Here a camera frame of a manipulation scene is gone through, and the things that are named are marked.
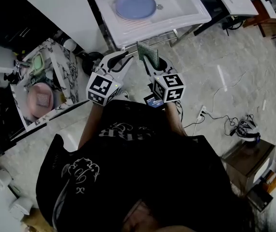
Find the black t-shirt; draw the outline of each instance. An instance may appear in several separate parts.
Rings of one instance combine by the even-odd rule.
[[[170,132],[165,114],[144,104],[111,101],[98,136],[80,150],[68,153],[55,136],[36,194],[43,216],[60,232],[120,231],[138,200],[163,226],[202,231],[215,225],[206,217],[219,222],[215,212],[232,191],[203,136]]]

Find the white table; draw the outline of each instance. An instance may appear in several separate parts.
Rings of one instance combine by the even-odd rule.
[[[200,0],[155,0],[158,5],[155,14],[145,20],[126,20],[117,15],[115,0],[95,0],[103,21],[117,49],[125,50],[137,41],[148,41],[161,35],[174,34],[175,29],[201,25],[211,20]]]
[[[266,1],[266,0],[260,0],[264,6],[264,8],[266,9],[269,17],[271,19],[276,19],[276,13],[275,13],[275,10],[274,8],[272,7],[270,1]]]
[[[259,13],[255,9],[251,0],[216,0],[220,11],[217,15],[214,15],[212,20],[203,24],[199,29],[194,32],[194,35],[198,35],[213,24],[218,23],[228,16],[239,16],[240,20],[235,20],[234,23],[226,23],[223,25],[223,29],[226,29],[237,22],[243,21],[248,17],[253,17]]]

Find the printed graphic on shirt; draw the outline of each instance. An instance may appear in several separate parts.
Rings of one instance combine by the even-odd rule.
[[[154,92],[159,98],[164,99],[165,89],[156,80],[154,81]]]
[[[96,103],[101,104],[101,105],[104,104],[104,100],[105,100],[103,97],[100,97],[99,95],[93,94],[91,92],[89,92],[88,98],[91,101],[96,102]]]
[[[76,187],[76,194],[85,191],[85,182],[95,182],[99,175],[99,166],[93,163],[90,159],[80,158],[76,160],[68,168],[68,173],[76,180],[76,185],[80,184],[80,187]]]
[[[112,82],[110,80],[107,80],[101,76],[96,76],[93,83],[90,86],[90,89],[102,95],[107,95],[111,84]]]
[[[163,78],[168,87],[176,87],[183,85],[178,75],[164,75]]]
[[[114,123],[107,129],[102,130],[100,137],[120,137],[127,141],[144,140],[154,136],[154,132],[145,126],[134,128],[126,123]]]
[[[169,90],[167,94],[167,101],[173,101],[176,99],[180,99],[183,92],[183,88],[177,88],[173,90]]]

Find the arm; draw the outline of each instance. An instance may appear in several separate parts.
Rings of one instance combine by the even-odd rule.
[[[165,113],[170,129],[173,132],[179,134],[180,136],[187,136],[183,128],[182,122],[179,118],[176,104],[173,102],[165,103]]]
[[[90,112],[88,122],[86,123],[78,149],[80,149],[87,141],[89,141],[98,132],[98,126],[101,120],[101,115],[103,114],[104,107],[93,103],[92,110]]]

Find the marble floor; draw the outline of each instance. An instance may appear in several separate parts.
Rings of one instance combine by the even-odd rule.
[[[182,99],[183,125],[196,121],[202,105],[214,117],[229,115],[242,118],[253,114],[262,139],[276,145],[276,46],[263,38],[257,27],[229,31],[230,36],[214,25],[197,37],[189,35],[171,48],[157,46],[159,53],[170,59],[183,73],[187,89]],[[132,99],[142,102],[150,94],[149,78],[142,62],[136,61],[128,71],[124,87]],[[87,121],[91,102],[60,116],[46,127],[20,141],[0,157],[0,167],[14,178],[13,186],[21,195],[36,203],[35,187],[41,163],[56,133],[65,140],[65,148],[74,151]],[[196,126],[196,135],[204,135],[221,156],[238,142],[236,135],[224,134],[225,119],[206,117]],[[194,125],[187,127],[193,135]]]

